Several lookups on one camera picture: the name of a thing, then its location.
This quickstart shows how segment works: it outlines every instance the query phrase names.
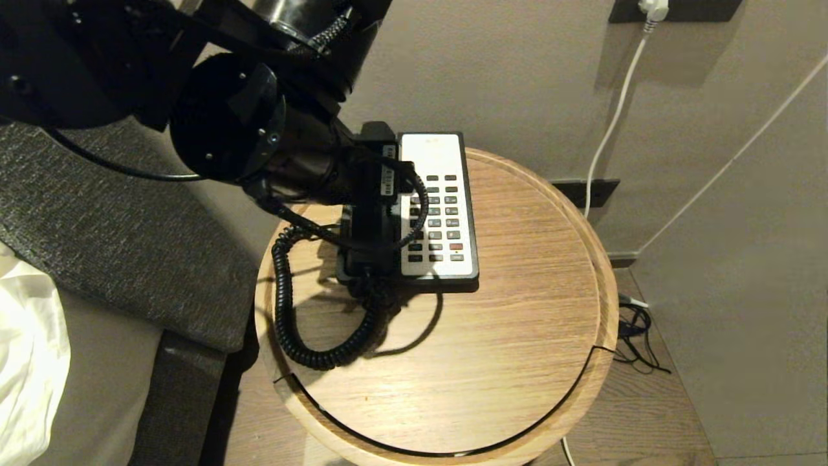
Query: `black wall plate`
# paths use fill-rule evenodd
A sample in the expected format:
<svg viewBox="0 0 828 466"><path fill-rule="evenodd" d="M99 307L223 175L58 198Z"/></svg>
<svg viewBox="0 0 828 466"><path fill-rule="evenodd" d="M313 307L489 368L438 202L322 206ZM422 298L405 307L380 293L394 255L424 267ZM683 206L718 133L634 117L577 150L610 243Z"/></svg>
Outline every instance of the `black wall plate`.
<svg viewBox="0 0 828 466"><path fill-rule="evenodd" d="M550 182L558 188L564 196L568 197L575 207L586 207L586 181L578 182ZM621 180L592 180L592 201L590 208L603 207L607 200L618 187Z"/></svg>
<svg viewBox="0 0 828 466"><path fill-rule="evenodd" d="M742 0L670 0L665 21L727 22ZM638 0L615 0L609 22L643 22L647 17L638 9Z"/></svg>

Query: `wooden tabletop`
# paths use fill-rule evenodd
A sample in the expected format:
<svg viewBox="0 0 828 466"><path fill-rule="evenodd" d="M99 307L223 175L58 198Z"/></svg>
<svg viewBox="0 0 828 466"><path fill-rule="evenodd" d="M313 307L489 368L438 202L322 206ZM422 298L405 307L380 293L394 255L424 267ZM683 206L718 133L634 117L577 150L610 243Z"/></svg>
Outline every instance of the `wooden tabletop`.
<svg viewBox="0 0 828 466"><path fill-rule="evenodd" d="M262 261L257 330L277 392L322 444L354 463L524 464L586 412L612 361L594 349L614 349L618 322L595 233L527 169L466 155L479 290L407 299L382 344L355 363L321 372L282 355L269 248ZM296 210L320 224L341 212ZM313 349L345 340L363 315L334 279L335 256L318 241L290 254L299 331Z"/></svg>

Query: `black cable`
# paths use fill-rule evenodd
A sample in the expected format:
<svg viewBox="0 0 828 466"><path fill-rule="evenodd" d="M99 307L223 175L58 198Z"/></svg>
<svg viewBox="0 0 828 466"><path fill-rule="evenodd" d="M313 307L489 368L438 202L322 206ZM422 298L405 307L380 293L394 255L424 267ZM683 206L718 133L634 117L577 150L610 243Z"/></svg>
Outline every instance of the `black cable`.
<svg viewBox="0 0 828 466"><path fill-rule="evenodd" d="M198 182L204 179L201 175L186 174L186 175L164 175L158 173L144 172L137 168L126 167L119 163L111 162L105 158L101 158L90 151L80 147L72 140L64 136L60 131L52 128L41 128L41 131L49 136L56 144L62 148L82 157L83 159L94 163L100 167L112 170L114 172L127 175L129 177L143 178L145 180L153 180L157 182Z"/></svg>
<svg viewBox="0 0 828 466"><path fill-rule="evenodd" d="M627 357L621 353L621 351L616 350L615 354L619 356L620 359L614 358L613 361L629 364L633 367L635 367L636 362L640 361L644 366L650 368L650 372L640 371L636 368L636 371L643 374L651 374L653 371L663 371L668 374L672 374L670 370L661 366L661 363L658 361L658 358L656 358L656 355L650 346L650 327L652 326L652 317L647 310L632 303L620 303L619 307L633 310L633 318L631 320L627 320L619 316L619 340L626 343L627 348L629 348L629 351L633 354L633 357ZM641 326L637 325L639 320L642 323ZM644 357L635 347L633 342L630 341L630 338L639 335L644 336L644 349L649 356L649 359Z"/></svg>
<svg viewBox="0 0 828 466"><path fill-rule="evenodd" d="M390 158L377 156L372 160L400 172L408 181L414 184L414 189L421 198L420 215L417 217L411 232L393 243L373 245L352 241L331 233L328 230L328 227L331 227L330 225L320 226L312 220L296 214L275 197L264 199L257 197L257 203L265 211L270 211L291 223L291 226L288 226L279 234L271 249L277 282L277 340L290 359L317 371L329 371L335 367L350 364L357 357L364 354L388 325L388 316L397 305L397 297L385 280L371 277L369 271L366 271L366 276L352 280L348 286L351 296L361 299L362 307L365 309L362 322L359 323L359 326L351 333L350 337L339 346L326 351L312 350L302 341L299 329L296 326L296 309L293 307L293 280L287 253L298 241L314 239L326 240L334 245L355 250L399 250L411 242L426 224L429 206L426 185L414 169L408 164Z"/></svg>
<svg viewBox="0 0 828 466"><path fill-rule="evenodd" d="M356 279L349 285L355 298L362 299L365 316L351 336L339 346L316 351L308 348L296 326L293 307L293 280L287 253L300 240L310 240L312 234L301 226L288 226L273 243L273 268L276 272L276 337L285 354L303 366L317 371L329 371L355 361L376 341L387 325L390 310L397 300L382 279L370 276Z"/></svg>

